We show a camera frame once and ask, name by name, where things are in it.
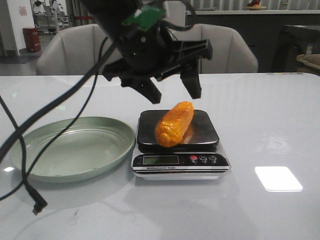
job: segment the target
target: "digital kitchen scale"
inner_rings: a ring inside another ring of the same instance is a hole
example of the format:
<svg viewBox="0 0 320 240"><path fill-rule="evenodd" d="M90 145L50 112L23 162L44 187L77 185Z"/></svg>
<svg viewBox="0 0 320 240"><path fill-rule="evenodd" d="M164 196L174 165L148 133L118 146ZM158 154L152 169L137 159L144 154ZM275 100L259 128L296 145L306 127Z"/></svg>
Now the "digital kitchen scale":
<svg viewBox="0 0 320 240"><path fill-rule="evenodd" d="M194 110L180 144L162 147L155 127L169 110L141 113L131 168L145 180L214 180L231 171L217 132L205 111Z"/></svg>

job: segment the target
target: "scale display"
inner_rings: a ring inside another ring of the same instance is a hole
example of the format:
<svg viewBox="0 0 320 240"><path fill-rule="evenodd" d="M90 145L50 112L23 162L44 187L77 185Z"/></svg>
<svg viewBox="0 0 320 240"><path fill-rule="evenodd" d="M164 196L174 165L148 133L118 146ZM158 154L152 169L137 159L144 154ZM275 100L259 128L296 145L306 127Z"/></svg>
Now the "scale display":
<svg viewBox="0 0 320 240"><path fill-rule="evenodd" d="M166 165L179 164L179 157L177 155L146 155L143 156L143 165Z"/></svg>

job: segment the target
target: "red button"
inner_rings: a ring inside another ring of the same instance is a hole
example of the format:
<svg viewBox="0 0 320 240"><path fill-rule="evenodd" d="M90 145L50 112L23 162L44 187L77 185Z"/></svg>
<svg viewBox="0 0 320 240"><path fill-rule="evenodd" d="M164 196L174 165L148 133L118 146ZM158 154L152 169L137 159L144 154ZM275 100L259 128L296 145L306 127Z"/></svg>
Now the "red button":
<svg viewBox="0 0 320 240"><path fill-rule="evenodd" d="M191 160L197 160L198 159L198 157L196 156L196 155L191 155L190 157L189 157Z"/></svg>

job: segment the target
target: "black cable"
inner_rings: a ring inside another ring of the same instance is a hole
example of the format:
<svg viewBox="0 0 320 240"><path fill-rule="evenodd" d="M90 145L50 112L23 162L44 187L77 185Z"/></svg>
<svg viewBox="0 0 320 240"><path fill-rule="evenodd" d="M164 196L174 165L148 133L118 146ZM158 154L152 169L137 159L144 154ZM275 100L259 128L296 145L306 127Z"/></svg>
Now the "black cable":
<svg viewBox="0 0 320 240"><path fill-rule="evenodd" d="M9 119L10 119L12 125L14 126L14 128L17 129L19 126L18 126L15 118L11 114L9 108L7 107L5 101L1 97L1 95L0 95L0 104L1 104L2 108L4 109L5 113L7 114L7 116L9 117ZM24 163L26 162L26 159L27 159L27 151L26 151L26 143L25 143L25 140L24 140L24 138L22 136L19 137L19 141L20 141L21 151L22 151L22 159L21 159L21 177L22 177L22 181L21 181L21 185L20 185L20 187L21 187L22 184L27 181L27 179L24 178L24 174L23 174L23 172L26 172L26 164L24 164Z"/></svg>
<svg viewBox="0 0 320 240"><path fill-rule="evenodd" d="M174 33L170 30L170 29L167 29L168 32L170 33L170 35L176 40L178 41L178 38L176 37L176 35L174 35Z"/></svg>
<svg viewBox="0 0 320 240"><path fill-rule="evenodd" d="M96 65L99 63L99 61L102 59L102 50L103 50L103 46L105 45L106 41L108 40L108 37L105 37L104 40L102 41L101 45L100 45L100 49L99 49L99 54L98 54L98 62L96 63ZM53 137L42 149L41 151L38 153L38 155L36 156L36 158L33 160L32 164L30 165L29 169L28 169L28 172L26 172L26 156L24 156L24 151L23 149L26 149L25 147L23 148L23 146L21 145L22 147L22 165L24 164L24 167L22 166L22 181L10 192L8 192L7 194L5 194L4 196L0 197L0 201L3 200L3 199L6 199L7 197L11 196L12 194L14 194L25 182L27 182L27 186L28 186L28 189L29 189L29 194L31 195L34 195L32 198L36 201L36 204L37 204L37 201L39 201L39 199L43 199L40 194L38 192L34 192L36 191L32 186L29 185L28 181L27 181L27 177L29 176L29 174L31 173L33 167L35 166L35 164L37 163L37 161L39 160L39 158L41 157L41 155L44 153L44 151L59 137L61 136L67 129L69 129L75 122L76 120L79 118L79 116L82 114L82 112L84 111L85 107L87 106L92 94L93 94L93 91L95 89L95 86L96 86L96 83L97 83L97 79L98 79L98 74L99 74L99 70L96 71L95 73L95 77L94 77L94 81L93 81L93 84L92 84L92 87L91 87L91 91L85 101L85 103L83 104L82 108L80 109L80 111L78 112L78 114L76 115L76 117L62 130L60 131L55 137ZM13 121L15 122L13 116L11 115L9 109L7 108L8 110L8 113L6 111L6 113L8 114L8 116L11 116L9 118L12 118ZM42 208L45 207L45 206L34 206L34 213L37 214L38 212L41 212Z"/></svg>
<svg viewBox="0 0 320 240"><path fill-rule="evenodd" d="M106 62L106 60L110 57L112 52L116 49L118 45L118 41L116 40L111 44L109 49L105 52L103 57L98 61L72 88L70 88L67 92L62 94L60 97L56 98L36 113L34 113L31 117L29 117L17 130L15 130L8 139L4 142L4 144L0 148L0 164L5 158L6 154L13 146L13 144L19 139L19 137L30 128L37 120L46 115L56 106L63 103L65 100L70 98L74 93L76 93L88 80L89 78L99 70L100 67Z"/></svg>

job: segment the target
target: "cable connector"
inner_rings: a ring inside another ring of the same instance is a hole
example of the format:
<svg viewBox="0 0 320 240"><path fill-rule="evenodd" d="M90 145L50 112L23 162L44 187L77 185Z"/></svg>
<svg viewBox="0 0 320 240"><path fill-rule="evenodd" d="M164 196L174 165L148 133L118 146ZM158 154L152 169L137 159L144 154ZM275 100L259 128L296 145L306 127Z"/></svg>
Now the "cable connector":
<svg viewBox="0 0 320 240"><path fill-rule="evenodd" d="M34 213L34 215L37 215L48 205L48 203L32 186L28 185L25 188L28 191L30 197L32 197L32 199L35 201L32 212Z"/></svg>

